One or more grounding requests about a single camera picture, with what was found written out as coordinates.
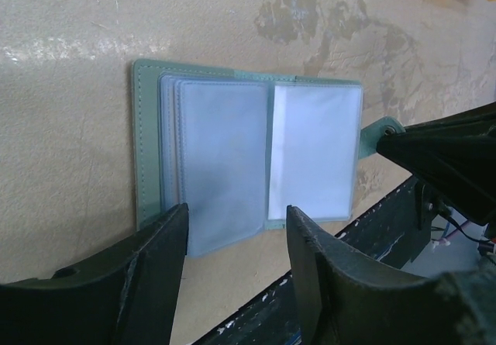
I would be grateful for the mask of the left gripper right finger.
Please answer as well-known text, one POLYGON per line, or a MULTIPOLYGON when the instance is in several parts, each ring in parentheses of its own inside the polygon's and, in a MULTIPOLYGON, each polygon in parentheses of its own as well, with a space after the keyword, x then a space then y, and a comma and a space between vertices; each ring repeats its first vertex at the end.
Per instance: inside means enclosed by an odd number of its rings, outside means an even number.
POLYGON ((495 272, 434 278, 376 261, 287 208, 288 254, 304 344, 493 344, 495 272))

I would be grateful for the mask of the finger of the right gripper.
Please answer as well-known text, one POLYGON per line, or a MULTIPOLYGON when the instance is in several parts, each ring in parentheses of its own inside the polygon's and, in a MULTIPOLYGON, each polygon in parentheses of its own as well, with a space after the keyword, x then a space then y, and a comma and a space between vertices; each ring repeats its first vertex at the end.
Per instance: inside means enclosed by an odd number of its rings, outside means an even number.
POLYGON ((475 223, 495 222, 495 104, 384 136, 377 152, 475 223))

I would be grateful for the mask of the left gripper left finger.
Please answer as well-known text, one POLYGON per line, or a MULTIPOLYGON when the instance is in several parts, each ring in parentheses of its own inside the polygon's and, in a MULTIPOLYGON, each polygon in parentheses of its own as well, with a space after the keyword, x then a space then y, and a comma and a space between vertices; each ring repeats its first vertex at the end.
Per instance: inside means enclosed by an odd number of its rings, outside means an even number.
POLYGON ((49 279, 1 286, 3 344, 168 344, 188 241, 176 205, 49 279))

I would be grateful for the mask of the sage green card holder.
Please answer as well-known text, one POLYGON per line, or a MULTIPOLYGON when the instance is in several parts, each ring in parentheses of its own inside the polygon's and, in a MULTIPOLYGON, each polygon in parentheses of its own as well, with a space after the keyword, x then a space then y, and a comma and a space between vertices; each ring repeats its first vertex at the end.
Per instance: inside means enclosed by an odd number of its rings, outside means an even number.
POLYGON ((136 224, 187 204, 192 257, 284 228, 288 205, 349 220, 358 161, 403 131, 362 126, 355 81, 150 59, 131 75, 136 224))

